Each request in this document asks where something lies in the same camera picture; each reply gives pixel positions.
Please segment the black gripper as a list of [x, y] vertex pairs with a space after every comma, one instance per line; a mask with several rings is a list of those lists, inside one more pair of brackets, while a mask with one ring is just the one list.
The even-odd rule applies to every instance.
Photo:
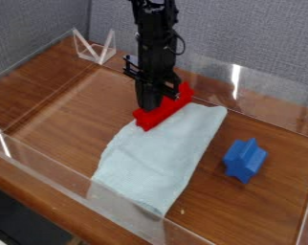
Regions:
[[125, 74], [136, 80], [139, 107], [149, 112], [163, 101], [175, 98], [181, 79], [173, 71], [179, 56], [179, 34], [173, 28], [179, 22], [175, 0], [129, 0], [139, 27], [136, 40], [139, 55], [124, 56]]

